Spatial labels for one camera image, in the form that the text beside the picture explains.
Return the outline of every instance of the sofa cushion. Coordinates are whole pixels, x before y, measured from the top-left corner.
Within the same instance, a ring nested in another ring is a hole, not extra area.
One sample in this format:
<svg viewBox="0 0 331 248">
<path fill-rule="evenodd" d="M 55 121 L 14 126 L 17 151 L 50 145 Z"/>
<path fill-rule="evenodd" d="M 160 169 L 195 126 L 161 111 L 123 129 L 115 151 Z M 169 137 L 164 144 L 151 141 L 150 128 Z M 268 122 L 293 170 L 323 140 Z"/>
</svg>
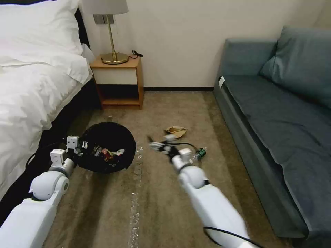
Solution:
<svg viewBox="0 0 331 248">
<path fill-rule="evenodd" d="M 224 84 L 281 165 L 310 235 L 331 242 L 331 109 L 307 102 L 263 77 L 225 76 Z"/>
<path fill-rule="evenodd" d="M 260 74 L 331 108 L 331 30 L 284 27 Z"/>
</svg>

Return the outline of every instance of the black bed frame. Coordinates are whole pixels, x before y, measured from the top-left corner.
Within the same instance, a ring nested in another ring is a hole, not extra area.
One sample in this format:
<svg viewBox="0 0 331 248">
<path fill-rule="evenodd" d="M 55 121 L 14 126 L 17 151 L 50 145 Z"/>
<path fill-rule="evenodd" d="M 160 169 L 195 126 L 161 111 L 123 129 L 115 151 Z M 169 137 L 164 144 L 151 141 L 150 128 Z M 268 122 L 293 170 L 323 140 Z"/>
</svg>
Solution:
<svg viewBox="0 0 331 248">
<path fill-rule="evenodd" d="M 1 1 L 0 4 L 33 4 L 42 2 L 44 0 L 24 0 L 24 1 Z M 84 26 L 82 15 L 77 9 L 75 14 L 78 27 L 79 27 L 79 38 L 81 43 L 85 43 L 88 47 L 89 41 L 87 38 L 86 29 Z M 83 86 L 81 91 L 71 100 L 71 102 L 63 108 L 57 118 L 52 122 L 52 128 L 44 130 L 39 142 L 39 148 L 37 155 L 26 167 L 25 172 L 15 181 L 15 183 L 9 188 L 2 200 L 0 201 L 0 226 L 6 220 L 12 209 L 20 204 L 23 199 L 29 198 L 31 194 L 28 193 L 32 180 L 40 175 L 41 173 L 48 170 L 50 167 L 49 153 L 57 148 L 58 145 L 49 146 L 43 148 L 46 145 L 52 144 L 65 137 L 69 127 L 79 113 L 82 111 L 90 110 L 91 108 L 100 108 L 98 101 L 98 95 L 96 92 L 95 82 L 92 78 L 86 85 Z"/>
</svg>

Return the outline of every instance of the black cable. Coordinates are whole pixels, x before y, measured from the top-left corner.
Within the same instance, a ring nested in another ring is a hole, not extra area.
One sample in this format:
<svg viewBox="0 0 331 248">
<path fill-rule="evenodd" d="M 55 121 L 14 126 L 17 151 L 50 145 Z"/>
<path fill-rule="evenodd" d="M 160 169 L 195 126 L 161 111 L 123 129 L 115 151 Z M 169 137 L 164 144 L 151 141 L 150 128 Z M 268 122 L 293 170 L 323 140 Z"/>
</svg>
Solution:
<svg viewBox="0 0 331 248">
<path fill-rule="evenodd" d="M 194 146 L 194 145 L 192 145 L 192 144 L 190 144 L 190 143 L 165 143 L 165 144 L 167 144 L 167 145 L 189 145 L 189 146 L 192 146 L 194 149 L 195 149 L 195 152 L 197 152 L 198 151 L 198 149 L 197 149 L 197 147 L 196 146 Z"/>
<path fill-rule="evenodd" d="M 137 53 L 136 50 L 132 50 L 132 54 L 134 54 L 135 57 L 131 57 L 131 56 L 128 56 L 128 57 L 133 58 L 133 59 L 136 59 L 138 57 L 144 57 L 144 55 L 142 55 L 141 53 Z"/>
<path fill-rule="evenodd" d="M 249 243 L 251 243 L 251 244 L 253 244 L 253 245 L 256 245 L 256 246 L 259 247 L 259 248 L 264 248 L 262 245 L 260 245 L 260 244 L 258 244 L 258 243 L 256 243 L 256 242 L 254 242 L 253 240 L 251 240 L 251 239 L 249 239 L 249 238 L 245 238 L 245 237 L 240 236 L 240 235 L 238 235 L 238 234 L 235 234 L 235 233 L 233 233 L 233 232 L 225 231 L 225 230 L 222 230 L 222 229 L 217 229 L 217 228 L 215 228 L 215 227 L 203 227 L 203 232 L 207 235 L 207 237 L 208 237 L 211 241 L 213 241 L 215 244 L 217 244 L 217 245 L 219 245 L 219 246 L 222 246 L 222 245 L 219 244 L 219 243 L 217 243 L 215 240 L 213 240 L 213 238 L 209 235 L 209 233 L 207 233 L 206 230 L 214 230 L 214 231 L 219 231 L 219 232 L 222 232 L 222 233 L 230 234 L 230 235 L 236 236 L 236 237 L 238 237 L 238 238 L 241 238 L 241 239 L 243 239 L 243 240 L 245 240 L 245 241 L 247 241 L 247 242 L 249 242 Z"/>
<path fill-rule="evenodd" d="M 35 153 L 33 153 L 33 154 L 29 157 L 29 159 L 27 160 L 27 162 L 26 162 L 26 164 L 25 164 L 25 167 L 28 166 L 28 164 L 29 164 L 30 160 L 32 159 L 32 157 L 35 156 L 38 152 L 40 152 L 41 150 L 46 149 L 46 148 L 48 148 L 48 147 L 50 147 L 50 146 L 52 146 L 52 145 L 56 145 L 56 144 L 60 144 L 60 143 L 62 143 L 62 141 L 54 142 L 54 143 L 48 144 L 48 145 L 46 145 L 46 146 L 44 146 L 44 147 L 41 147 L 39 150 L 37 150 Z"/>
</svg>

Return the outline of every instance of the sofa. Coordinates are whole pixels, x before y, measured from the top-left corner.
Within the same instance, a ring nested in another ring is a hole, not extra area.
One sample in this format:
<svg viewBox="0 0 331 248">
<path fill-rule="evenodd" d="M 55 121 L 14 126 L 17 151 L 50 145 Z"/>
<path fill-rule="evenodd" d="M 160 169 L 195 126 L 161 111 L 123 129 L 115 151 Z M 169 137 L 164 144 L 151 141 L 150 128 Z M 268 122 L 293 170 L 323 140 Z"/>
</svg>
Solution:
<svg viewBox="0 0 331 248">
<path fill-rule="evenodd" d="M 331 31 L 227 39 L 214 95 L 274 233 L 331 247 Z"/>
</svg>

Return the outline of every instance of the table lamp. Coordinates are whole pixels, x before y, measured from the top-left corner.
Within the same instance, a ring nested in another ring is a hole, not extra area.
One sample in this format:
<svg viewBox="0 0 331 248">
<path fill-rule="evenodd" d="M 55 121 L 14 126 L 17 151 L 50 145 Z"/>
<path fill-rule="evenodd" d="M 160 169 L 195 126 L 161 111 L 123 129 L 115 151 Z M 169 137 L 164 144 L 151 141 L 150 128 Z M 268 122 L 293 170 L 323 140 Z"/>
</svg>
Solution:
<svg viewBox="0 0 331 248">
<path fill-rule="evenodd" d="M 83 0 L 83 12 L 88 14 L 106 15 L 112 53 L 104 54 L 101 60 L 104 64 L 122 64 L 129 60 L 123 53 L 117 53 L 114 47 L 113 35 L 111 33 L 110 21 L 107 15 L 124 14 L 129 12 L 126 0 Z"/>
</svg>

